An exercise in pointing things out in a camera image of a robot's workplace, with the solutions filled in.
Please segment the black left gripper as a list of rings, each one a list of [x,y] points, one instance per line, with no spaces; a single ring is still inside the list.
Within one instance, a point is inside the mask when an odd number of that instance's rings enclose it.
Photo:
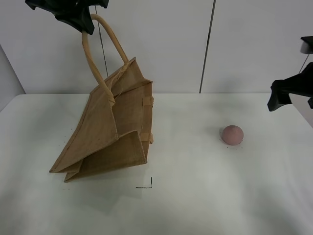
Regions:
[[[109,0],[26,0],[25,3],[33,10],[41,8],[55,15],[58,21],[66,23],[79,32],[93,34],[94,25],[89,7],[108,7]]]

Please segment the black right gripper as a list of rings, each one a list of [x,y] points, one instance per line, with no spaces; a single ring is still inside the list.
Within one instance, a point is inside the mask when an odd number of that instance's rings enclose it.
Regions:
[[[313,63],[310,62],[302,72],[284,80],[275,80],[271,85],[271,95],[267,103],[268,110],[292,104],[289,94],[309,97],[308,105],[313,108]]]

